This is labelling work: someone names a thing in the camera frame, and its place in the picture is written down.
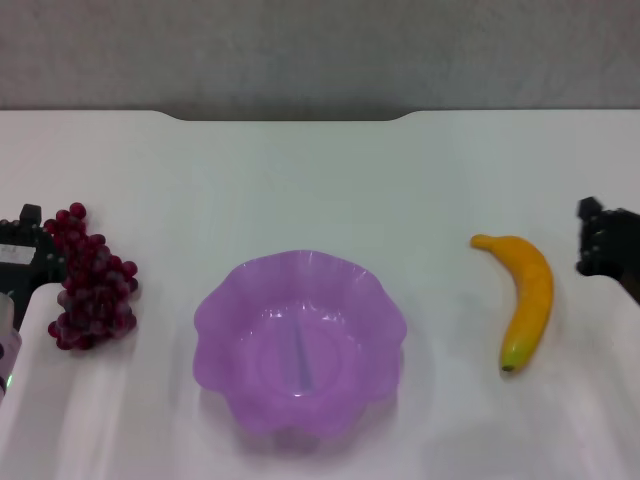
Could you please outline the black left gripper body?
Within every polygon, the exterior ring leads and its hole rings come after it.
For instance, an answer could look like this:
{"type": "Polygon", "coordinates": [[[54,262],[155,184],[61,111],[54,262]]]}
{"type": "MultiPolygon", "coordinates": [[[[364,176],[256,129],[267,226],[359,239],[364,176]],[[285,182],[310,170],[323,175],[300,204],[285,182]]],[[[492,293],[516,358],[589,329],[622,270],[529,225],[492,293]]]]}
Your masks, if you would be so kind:
{"type": "Polygon", "coordinates": [[[66,279],[66,258],[53,237],[30,221],[1,220],[1,293],[13,301],[12,327],[22,326],[33,293],[66,279]]]}

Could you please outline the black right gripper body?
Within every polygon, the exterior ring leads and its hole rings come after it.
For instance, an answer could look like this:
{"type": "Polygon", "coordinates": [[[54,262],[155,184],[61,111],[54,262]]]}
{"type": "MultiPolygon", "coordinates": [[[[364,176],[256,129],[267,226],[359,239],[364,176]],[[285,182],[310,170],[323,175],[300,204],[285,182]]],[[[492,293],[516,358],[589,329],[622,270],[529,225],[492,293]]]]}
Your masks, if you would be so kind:
{"type": "Polygon", "coordinates": [[[639,303],[639,215],[604,210],[598,221],[580,220],[576,270],[585,277],[615,280],[639,303]]]}

